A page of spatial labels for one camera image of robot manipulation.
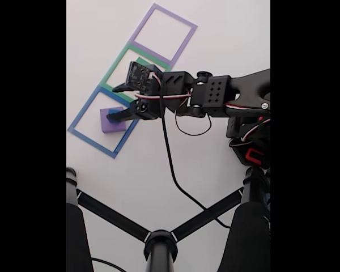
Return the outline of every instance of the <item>cable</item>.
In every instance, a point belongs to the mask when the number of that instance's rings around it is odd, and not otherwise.
[[[187,132],[185,132],[185,131],[183,131],[183,130],[181,130],[180,129],[180,127],[179,127],[179,125],[178,125],[178,123],[177,123],[177,115],[176,115],[176,111],[177,111],[177,109],[175,110],[175,124],[176,124],[176,126],[177,126],[177,129],[179,129],[182,133],[184,133],[184,134],[186,134],[186,135],[189,135],[189,136],[200,136],[200,135],[203,135],[203,134],[205,134],[205,133],[207,133],[210,129],[211,129],[211,120],[210,120],[210,116],[209,116],[209,114],[207,114],[207,116],[208,116],[208,120],[209,120],[209,127],[208,127],[208,129],[206,130],[206,131],[204,131],[204,132],[202,132],[202,133],[199,133],[199,134],[189,134],[189,133],[187,133]]]
[[[180,187],[179,183],[177,183],[175,172],[174,172],[174,166],[172,164],[172,158],[171,158],[171,152],[170,152],[170,145],[169,145],[169,139],[168,139],[168,133],[166,130],[166,123],[165,123],[165,107],[164,107],[164,96],[162,92],[162,88],[160,88],[160,115],[161,115],[161,122],[163,124],[163,131],[164,131],[164,139],[165,139],[165,145],[166,150],[168,153],[168,159],[169,159],[169,165],[170,165],[170,171],[172,179],[176,185],[176,187],[182,192],[184,195],[186,195],[188,198],[190,198],[193,202],[195,202],[199,207],[201,207],[203,210],[206,210],[206,208],[201,204],[199,201],[197,201],[194,197],[192,197],[190,194],[188,194],[182,187]],[[230,226],[225,225],[222,223],[218,218],[215,219],[222,227],[224,228],[231,228]]]
[[[150,96],[150,95],[140,95],[139,93],[135,93],[135,96],[141,99],[160,99],[160,96]],[[164,95],[164,99],[179,99],[179,98],[188,98],[189,94],[187,95]]]
[[[238,144],[231,144],[233,142],[233,140],[231,140],[229,142],[229,147],[237,147],[237,146],[246,146],[246,145],[249,145],[250,143],[252,143],[252,141],[249,141],[247,143],[238,143]]]
[[[241,106],[235,106],[235,105],[232,105],[232,104],[225,104],[225,106],[227,108],[230,108],[230,109],[251,109],[251,108],[246,108],[246,107],[241,107]]]
[[[110,263],[110,262],[107,262],[107,261],[104,261],[104,260],[101,260],[101,259],[93,258],[93,257],[91,257],[91,260],[93,260],[95,262],[101,262],[102,264],[105,264],[105,265],[109,265],[113,268],[116,268],[118,271],[126,272],[124,269],[118,267],[117,265],[114,265],[113,263]]]
[[[260,125],[264,124],[264,123],[268,123],[271,121],[271,118],[264,120],[262,123],[260,123]],[[247,137],[250,135],[250,133],[254,132],[259,125],[252,127],[246,134],[244,134],[244,136],[242,138],[240,138],[242,140],[242,142],[245,142],[245,140],[247,139]]]

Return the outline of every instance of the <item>red white wire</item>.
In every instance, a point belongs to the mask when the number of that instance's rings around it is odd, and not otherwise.
[[[264,120],[261,124],[264,124],[264,123],[268,123],[271,121],[271,118],[269,119],[266,119]],[[257,128],[258,128],[259,125],[257,126],[254,126],[253,128],[251,128],[242,138],[240,138],[242,140],[242,142],[245,142],[245,140],[247,139],[247,137],[250,135],[250,133],[254,132]]]
[[[246,107],[241,107],[241,106],[235,106],[235,105],[232,105],[232,104],[226,104],[226,107],[227,108],[230,108],[230,109],[250,109],[250,108],[246,108]]]
[[[252,143],[252,141],[249,141],[247,143],[238,143],[238,144],[231,144],[233,141],[231,141],[229,143],[229,147],[236,147],[236,146],[246,146],[246,145],[249,145],[250,143]]]
[[[155,78],[158,81],[160,87],[162,86],[161,80],[159,79],[159,77],[155,73],[151,72],[149,74],[149,76]],[[153,99],[153,100],[160,99],[159,95],[158,96],[149,96],[149,95],[140,95],[139,93],[135,93],[135,96],[138,97],[138,98],[141,98],[141,99],[150,99],[150,100],[151,99]],[[186,95],[164,95],[163,97],[164,97],[164,99],[179,99],[179,98],[188,98],[190,96],[191,96],[191,94],[188,93]]]
[[[148,95],[140,95],[139,93],[135,93],[135,96],[141,99],[160,99],[160,96],[148,96]],[[190,94],[187,95],[164,95],[164,99],[179,99],[179,98],[188,98]]]

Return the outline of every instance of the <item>purple square outline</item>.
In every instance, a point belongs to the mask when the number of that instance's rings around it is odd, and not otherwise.
[[[154,12],[154,10],[159,10],[162,13],[165,13],[166,15],[174,18],[175,20],[178,20],[184,24],[186,24],[187,26],[190,26],[190,31],[188,33],[188,35],[185,37],[184,41],[182,42],[182,44],[180,45],[180,47],[178,48],[178,50],[176,51],[175,55],[173,56],[172,60],[169,60],[163,56],[161,56],[160,54],[157,54],[156,52],[152,51],[151,49],[139,44],[138,42],[135,42],[135,39],[137,37],[137,35],[140,33],[141,29],[143,28],[143,26],[146,24],[147,20],[150,18],[151,14]],[[153,4],[150,9],[148,10],[147,14],[145,15],[145,17],[142,19],[142,21],[140,22],[140,24],[138,25],[138,27],[136,28],[135,32],[132,34],[131,38],[129,39],[128,43],[131,45],[136,46],[137,48],[140,48],[142,50],[144,50],[145,52],[147,52],[148,54],[153,55],[154,57],[158,58],[159,60],[165,62],[166,64],[169,64],[171,66],[173,66],[175,64],[175,62],[179,59],[182,51],[184,51],[186,45],[188,44],[190,38],[194,35],[195,30],[198,28],[197,25],[189,22],[188,20],[185,20],[184,18],[172,13],[171,11],[168,11],[167,9],[160,7],[157,4]]]

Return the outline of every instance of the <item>black metal bracket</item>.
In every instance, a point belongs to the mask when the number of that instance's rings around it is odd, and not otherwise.
[[[242,192],[243,187],[239,188],[237,191],[234,191],[227,197],[223,198],[221,201],[217,202],[216,204],[212,205],[200,214],[191,218],[184,224],[175,228],[172,233],[174,233],[177,241],[181,241],[193,232],[205,226],[207,223],[211,222],[212,220],[218,218],[233,207],[237,206],[242,198],[239,191]]]
[[[239,191],[242,192],[243,187],[238,189],[237,191],[234,191],[233,193],[223,198],[216,204],[212,205],[205,211],[194,216],[184,224],[178,226],[173,231],[171,231],[175,235],[177,242],[186,238],[193,232],[205,226],[207,223],[211,222],[212,220],[216,219],[217,217],[221,216],[228,210],[238,205],[241,201],[241,194]],[[120,228],[121,230],[127,232],[129,235],[132,235],[141,242],[145,243],[148,235],[152,233],[149,230],[137,224],[136,222],[128,219],[127,217],[114,211],[105,204],[92,198],[83,191],[77,189],[76,192],[78,196],[79,205],[86,208],[88,211],[91,211],[92,213],[96,214],[97,216],[103,218],[104,220],[113,224],[114,226]]]
[[[77,189],[78,204],[91,211],[95,215],[103,218],[107,222],[110,222],[114,226],[120,228],[129,235],[132,235],[141,242],[145,242],[147,235],[150,233],[147,229],[133,222],[127,217],[119,214],[105,204],[95,200],[93,197]]]

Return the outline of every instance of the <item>black wire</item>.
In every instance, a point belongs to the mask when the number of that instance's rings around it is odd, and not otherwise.
[[[91,260],[93,260],[95,262],[101,262],[102,264],[105,264],[105,265],[109,265],[113,268],[116,268],[118,271],[126,272],[124,269],[118,267],[117,265],[114,265],[113,263],[110,263],[110,262],[107,262],[107,261],[104,261],[104,260],[101,260],[101,259],[93,258],[93,257],[91,257]]]
[[[207,115],[208,115],[208,119],[209,119],[209,127],[208,127],[208,129],[206,131],[202,132],[202,133],[199,133],[199,134],[189,134],[189,133],[187,133],[187,132],[185,132],[185,131],[180,129],[179,125],[177,124],[177,118],[176,118],[177,114],[176,114],[176,111],[175,111],[175,123],[176,123],[177,129],[179,129],[182,133],[184,133],[186,135],[189,135],[189,136],[200,136],[200,135],[203,135],[203,134],[207,133],[211,129],[210,116],[209,116],[209,114],[207,114]]]
[[[206,208],[203,206],[203,204],[201,204],[194,197],[192,197],[190,194],[188,194],[182,187],[180,187],[179,183],[177,183],[177,180],[176,180],[176,177],[175,177],[175,172],[174,172],[174,166],[172,164],[172,158],[171,158],[171,152],[170,152],[170,146],[169,146],[168,133],[167,133],[167,130],[166,130],[164,95],[163,95],[162,89],[163,88],[160,87],[160,116],[161,116],[161,122],[163,124],[164,138],[165,138],[166,150],[167,150],[168,158],[169,158],[169,165],[170,165],[170,171],[171,171],[172,179],[173,179],[176,187],[180,190],[180,192],[182,192],[184,195],[186,195],[188,198],[190,198],[193,202],[195,202],[203,210],[206,210]],[[217,221],[224,228],[231,228],[230,226],[225,225],[218,218],[216,218],[215,221]]]

